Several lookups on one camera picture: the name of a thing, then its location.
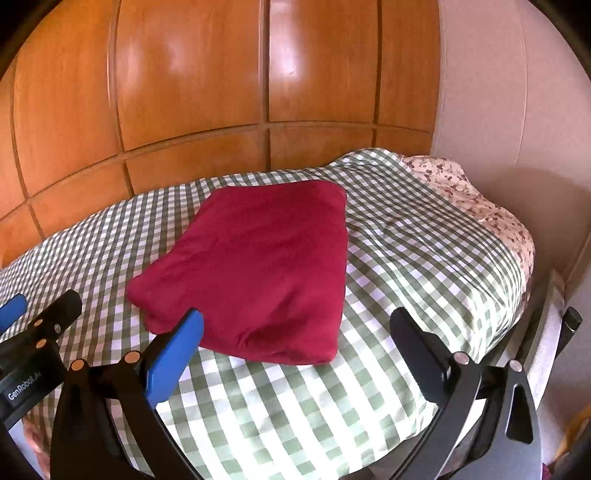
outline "wooden panel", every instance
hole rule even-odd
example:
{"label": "wooden panel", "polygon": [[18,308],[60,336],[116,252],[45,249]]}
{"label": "wooden panel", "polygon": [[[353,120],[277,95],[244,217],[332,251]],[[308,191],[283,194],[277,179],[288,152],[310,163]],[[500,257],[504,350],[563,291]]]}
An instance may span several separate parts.
{"label": "wooden panel", "polygon": [[41,242],[28,205],[22,205],[0,220],[0,265],[12,260]]}
{"label": "wooden panel", "polygon": [[320,167],[358,148],[371,147],[372,129],[271,128],[271,167]]}
{"label": "wooden panel", "polygon": [[12,149],[10,106],[13,78],[14,68],[11,66],[0,80],[0,218],[25,201]]}
{"label": "wooden panel", "polygon": [[377,2],[271,0],[270,118],[371,122]]}
{"label": "wooden panel", "polygon": [[58,5],[19,52],[14,122],[29,194],[118,151],[109,108],[112,0]]}
{"label": "wooden panel", "polygon": [[437,0],[382,0],[379,123],[432,132],[439,94]]}
{"label": "wooden panel", "polygon": [[406,157],[429,155],[433,134],[405,128],[378,128],[375,146]]}
{"label": "wooden panel", "polygon": [[229,173],[265,170],[258,131],[194,140],[127,161],[135,193]]}
{"label": "wooden panel", "polygon": [[65,179],[31,199],[47,236],[129,198],[123,164],[93,168]]}
{"label": "wooden panel", "polygon": [[125,149],[262,119],[258,0],[125,0],[117,35]]}

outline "folded towel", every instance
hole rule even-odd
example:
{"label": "folded towel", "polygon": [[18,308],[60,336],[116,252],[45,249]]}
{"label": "folded towel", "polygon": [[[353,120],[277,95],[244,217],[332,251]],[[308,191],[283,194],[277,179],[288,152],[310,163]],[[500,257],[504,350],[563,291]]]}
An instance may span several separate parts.
{"label": "folded towel", "polygon": [[215,190],[126,296],[152,333],[170,331],[192,307],[204,317],[204,348],[330,362],[345,297],[345,204],[345,191],[323,180]]}

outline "black plastic bracket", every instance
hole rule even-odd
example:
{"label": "black plastic bracket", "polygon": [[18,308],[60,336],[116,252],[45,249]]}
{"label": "black plastic bracket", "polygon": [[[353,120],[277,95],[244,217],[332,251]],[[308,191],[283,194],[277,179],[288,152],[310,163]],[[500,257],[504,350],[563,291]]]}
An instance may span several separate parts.
{"label": "black plastic bracket", "polygon": [[82,312],[80,296],[68,290],[0,343],[0,421],[6,429],[60,385],[66,369],[56,340]]}

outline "white wall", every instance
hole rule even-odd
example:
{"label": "white wall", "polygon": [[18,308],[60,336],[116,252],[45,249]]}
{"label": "white wall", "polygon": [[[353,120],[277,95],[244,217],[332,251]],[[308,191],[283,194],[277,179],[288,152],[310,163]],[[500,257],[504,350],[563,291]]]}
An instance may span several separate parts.
{"label": "white wall", "polygon": [[530,230],[539,273],[568,273],[591,229],[591,82],[527,0],[439,0],[432,153]]}

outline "checkered sheet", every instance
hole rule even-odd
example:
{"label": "checkered sheet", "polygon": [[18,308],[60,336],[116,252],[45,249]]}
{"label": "checkered sheet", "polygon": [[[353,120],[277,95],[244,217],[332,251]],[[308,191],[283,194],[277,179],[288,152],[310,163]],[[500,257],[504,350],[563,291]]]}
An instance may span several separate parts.
{"label": "checkered sheet", "polygon": [[[157,407],[204,478],[337,479],[383,457],[433,418],[388,333],[400,306],[453,352],[480,360],[508,331],[523,290],[509,249],[387,150],[351,152],[322,168],[236,174],[137,195],[56,233],[0,272],[0,302],[23,293],[25,328],[68,288],[83,313],[59,341],[64,363],[118,361],[153,338],[125,284],[170,250],[199,205],[223,186],[329,180],[348,195],[346,297],[333,362],[246,362],[200,348]],[[46,435],[60,389],[30,417]],[[113,417],[145,471],[117,402]]]}

